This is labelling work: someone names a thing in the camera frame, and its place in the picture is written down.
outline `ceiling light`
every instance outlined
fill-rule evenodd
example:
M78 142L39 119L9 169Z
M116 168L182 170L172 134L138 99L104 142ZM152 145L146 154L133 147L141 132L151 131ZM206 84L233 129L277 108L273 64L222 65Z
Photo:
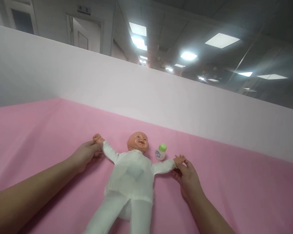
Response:
M176 67L181 67L181 68L185 67L185 66L180 65L180 64L175 64L175 66L176 66Z
M131 23L129 22L129 25L130 25L130 28L131 28L131 31L135 34L139 34L141 36L147 36L147 28L145 26L141 26L139 24L134 24L134 23Z
M147 46L144 44L144 40L138 37L131 37L133 43L137 46L138 49L147 50Z
M197 55L190 53L190 52L184 52L181 55L181 58L185 59L185 60L193 60L197 57Z
M216 36L212 37L207 42L205 42L205 44L222 49L232 43L237 42L238 40L239 40L239 38L235 38L232 36L228 36L226 34L218 33Z
M266 79L266 80L288 79L287 77L280 76L280 75L277 75L277 74L261 75L261 76L258 76L258 77L260 77L260 78L264 78L264 79Z
M250 89L250 88L244 88L244 89L246 89L246 91L248 91L248 92L257 92L255 90Z
M243 76L247 76L247 77L250 77L252 74L252 72L242 72L242 73L239 73L239 75L243 75Z

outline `white partition wall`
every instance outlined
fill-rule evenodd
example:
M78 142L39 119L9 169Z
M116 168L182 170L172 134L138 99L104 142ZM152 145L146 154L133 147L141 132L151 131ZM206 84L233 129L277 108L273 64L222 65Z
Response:
M0 107L61 97L293 162L293 110L0 26Z

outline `pink fabric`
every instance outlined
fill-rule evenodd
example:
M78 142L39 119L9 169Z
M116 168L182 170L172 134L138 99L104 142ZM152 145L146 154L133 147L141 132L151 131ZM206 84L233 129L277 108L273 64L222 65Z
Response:
M293 233L292 163L63 99L0 108L0 190L64 160L94 133L124 152L136 131L147 134L153 162L160 143L168 146L166 158L184 154L193 162L207 197L237 233ZM82 233L112 169L108 159L90 167L22 232ZM198 233L170 175L156 176L154 191L151 233ZM128 230L118 219L110 233Z

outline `office ceiling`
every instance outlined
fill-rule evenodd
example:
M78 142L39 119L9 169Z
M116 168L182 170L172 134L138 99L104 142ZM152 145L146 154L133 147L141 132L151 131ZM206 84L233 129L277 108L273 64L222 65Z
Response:
M142 55L150 68L170 67L175 75L293 108L293 1L118 0L114 22L114 39L131 62ZM129 22L146 27L147 37L140 37L147 51L132 43ZM222 49L205 44L218 33L240 40ZM198 57L186 61L185 51ZM266 74L288 79L257 77Z

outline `doll face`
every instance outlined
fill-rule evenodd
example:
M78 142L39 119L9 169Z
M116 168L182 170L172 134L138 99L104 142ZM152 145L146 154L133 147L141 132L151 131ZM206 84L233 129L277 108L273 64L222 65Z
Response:
M136 132L132 134L127 141L128 150L140 150L142 153L149 149L149 142L147 136L143 132Z

